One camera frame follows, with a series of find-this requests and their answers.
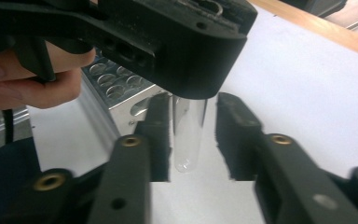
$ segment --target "human hand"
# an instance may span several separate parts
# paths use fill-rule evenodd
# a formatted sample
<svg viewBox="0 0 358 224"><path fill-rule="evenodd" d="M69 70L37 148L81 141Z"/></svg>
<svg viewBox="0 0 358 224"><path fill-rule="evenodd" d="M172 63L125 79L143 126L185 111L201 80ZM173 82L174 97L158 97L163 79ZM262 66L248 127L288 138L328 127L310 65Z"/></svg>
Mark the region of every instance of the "human hand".
<svg viewBox="0 0 358 224"><path fill-rule="evenodd" d="M81 70L94 60L95 50L71 54L47 43L57 79L39 83L35 74L23 68L12 50L0 53L0 110L20 105L49 108L74 100L80 93Z"/></svg>

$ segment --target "wooden edge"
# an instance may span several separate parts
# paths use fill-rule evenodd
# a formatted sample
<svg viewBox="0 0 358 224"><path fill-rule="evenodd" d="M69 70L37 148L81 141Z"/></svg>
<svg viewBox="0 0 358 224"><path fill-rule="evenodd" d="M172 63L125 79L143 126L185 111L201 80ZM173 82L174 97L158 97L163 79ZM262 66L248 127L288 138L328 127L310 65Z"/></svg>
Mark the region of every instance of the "wooden edge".
<svg viewBox="0 0 358 224"><path fill-rule="evenodd" d="M339 45L358 52L358 33L335 25L330 21L291 7L278 0L248 0L250 3L277 15L287 21L299 25L315 34L324 36Z"/></svg>

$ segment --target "white table surface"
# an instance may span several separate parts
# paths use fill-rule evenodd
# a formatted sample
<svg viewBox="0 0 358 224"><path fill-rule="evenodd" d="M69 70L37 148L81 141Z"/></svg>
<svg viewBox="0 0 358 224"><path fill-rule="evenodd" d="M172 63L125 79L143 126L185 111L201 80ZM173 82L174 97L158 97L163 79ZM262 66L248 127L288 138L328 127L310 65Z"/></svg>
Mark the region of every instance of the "white table surface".
<svg viewBox="0 0 358 224"><path fill-rule="evenodd" d="M240 96L265 133L294 137L322 168L347 176L358 166L358 54L256 9L249 40L222 91ZM172 168L171 183L152 184L154 224L264 223L253 183L228 179L214 141L214 101L198 168L188 174ZM62 167L82 175L106 161L112 143L101 138L84 108L80 100L29 108L44 170Z"/></svg>

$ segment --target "black cable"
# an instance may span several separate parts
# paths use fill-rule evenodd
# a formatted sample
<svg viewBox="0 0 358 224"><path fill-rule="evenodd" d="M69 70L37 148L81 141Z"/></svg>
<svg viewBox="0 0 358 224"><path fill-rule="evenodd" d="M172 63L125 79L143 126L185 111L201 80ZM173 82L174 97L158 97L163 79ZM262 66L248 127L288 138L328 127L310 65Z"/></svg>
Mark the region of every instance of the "black cable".
<svg viewBox="0 0 358 224"><path fill-rule="evenodd" d="M7 109L2 110L5 121L5 143L9 144L13 142L14 139L14 119L13 119L13 110Z"/></svg>

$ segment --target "glass test tube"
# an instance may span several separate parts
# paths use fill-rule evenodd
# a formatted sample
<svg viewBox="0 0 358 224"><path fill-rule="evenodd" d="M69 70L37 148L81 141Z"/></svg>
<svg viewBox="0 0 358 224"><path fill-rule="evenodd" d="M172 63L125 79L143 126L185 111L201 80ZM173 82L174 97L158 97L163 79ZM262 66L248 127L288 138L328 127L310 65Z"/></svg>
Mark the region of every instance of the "glass test tube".
<svg viewBox="0 0 358 224"><path fill-rule="evenodd" d="M173 156L176 170L195 169L200 152L207 100L188 100L173 96Z"/></svg>

